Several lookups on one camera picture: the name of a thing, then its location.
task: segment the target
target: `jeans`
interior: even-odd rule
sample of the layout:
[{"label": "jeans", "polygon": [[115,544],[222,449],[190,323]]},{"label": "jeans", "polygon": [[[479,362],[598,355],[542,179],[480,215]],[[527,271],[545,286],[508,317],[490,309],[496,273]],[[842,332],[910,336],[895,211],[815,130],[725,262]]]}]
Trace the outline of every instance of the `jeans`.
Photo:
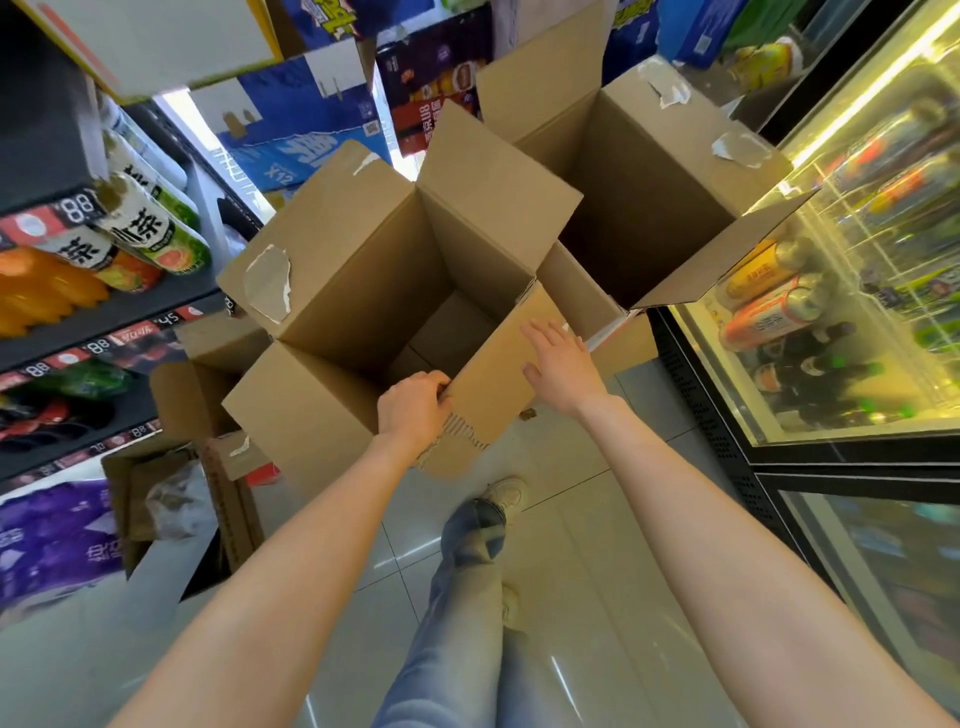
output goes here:
[{"label": "jeans", "polygon": [[430,606],[372,728],[566,728],[580,725],[527,636],[503,626],[504,517],[485,500],[444,525]]}]

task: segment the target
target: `blue beverage box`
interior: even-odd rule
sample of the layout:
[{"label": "blue beverage box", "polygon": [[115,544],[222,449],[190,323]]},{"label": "blue beverage box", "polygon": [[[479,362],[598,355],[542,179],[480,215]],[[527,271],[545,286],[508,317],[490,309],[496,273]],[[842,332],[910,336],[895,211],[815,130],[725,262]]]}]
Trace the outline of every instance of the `blue beverage box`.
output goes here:
[{"label": "blue beverage box", "polygon": [[306,182],[347,139],[390,159],[352,37],[190,95],[263,192]]},{"label": "blue beverage box", "polygon": [[657,0],[620,0],[603,55],[603,85],[657,53]]},{"label": "blue beverage box", "polygon": [[668,61],[709,68],[747,0],[660,0],[658,53]]},{"label": "blue beverage box", "polygon": [[376,37],[404,20],[433,9],[433,0],[273,0],[290,18],[307,50],[350,36]]}]

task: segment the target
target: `forearm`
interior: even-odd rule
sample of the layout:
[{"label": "forearm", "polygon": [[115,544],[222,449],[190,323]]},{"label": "forearm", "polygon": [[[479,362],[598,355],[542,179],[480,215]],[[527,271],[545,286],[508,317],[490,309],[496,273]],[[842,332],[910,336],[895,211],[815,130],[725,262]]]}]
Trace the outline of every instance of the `forearm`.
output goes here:
[{"label": "forearm", "polygon": [[616,397],[582,424],[751,726],[954,725],[828,587]]},{"label": "forearm", "polygon": [[112,728],[289,725],[408,464],[374,438],[221,587]]}]

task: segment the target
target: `hand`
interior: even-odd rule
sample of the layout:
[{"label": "hand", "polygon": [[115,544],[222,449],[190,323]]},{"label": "hand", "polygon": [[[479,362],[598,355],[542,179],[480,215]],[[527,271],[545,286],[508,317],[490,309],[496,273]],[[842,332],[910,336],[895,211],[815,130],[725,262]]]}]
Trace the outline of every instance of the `hand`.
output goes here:
[{"label": "hand", "polygon": [[531,321],[520,327],[537,350],[540,366],[524,364],[523,374],[537,396],[568,417],[579,417],[584,406],[609,396],[593,366],[587,345],[579,336],[551,321],[548,326]]},{"label": "hand", "polygon": [[453,400],[438,401],[450,377],[443,372],[418,372],[392,386],[376,403],[378,436],[396,445],[410,462],[437,439]]}]

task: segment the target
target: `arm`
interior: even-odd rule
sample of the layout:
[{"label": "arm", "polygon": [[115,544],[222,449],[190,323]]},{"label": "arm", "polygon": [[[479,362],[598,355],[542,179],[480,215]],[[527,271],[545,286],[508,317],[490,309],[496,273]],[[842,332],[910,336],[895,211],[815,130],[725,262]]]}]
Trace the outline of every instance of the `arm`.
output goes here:
[{"label": "arm", "polygon": [[452,407],[437,402],[448,382],[421,373],[380,398],[367,451],[221,587],[110,728],[293,722],[390,496]]},{"label": "arm", "polygon": [[608,394],[582,341],[556,324],[524,333],[540,358],[524,373],[607,458],[751,726],[956,728],[806,564]]}]

